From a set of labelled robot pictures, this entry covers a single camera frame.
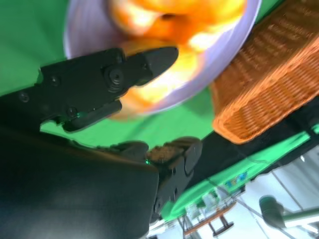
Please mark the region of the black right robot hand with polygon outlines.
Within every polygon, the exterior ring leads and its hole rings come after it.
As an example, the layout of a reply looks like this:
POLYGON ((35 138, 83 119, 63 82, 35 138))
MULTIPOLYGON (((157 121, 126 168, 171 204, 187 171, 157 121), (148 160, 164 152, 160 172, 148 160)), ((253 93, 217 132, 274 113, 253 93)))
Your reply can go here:
POLYGON ((37 82, 0 98, 0 236, 3 239, 141 239, 193 176, 202 142, 182 137, 149 150, 128 141, 87 147, 66 132, 118 113, 120 97, 168 70, 178 49, 126 56, 120 48, 46 65, 37 82))

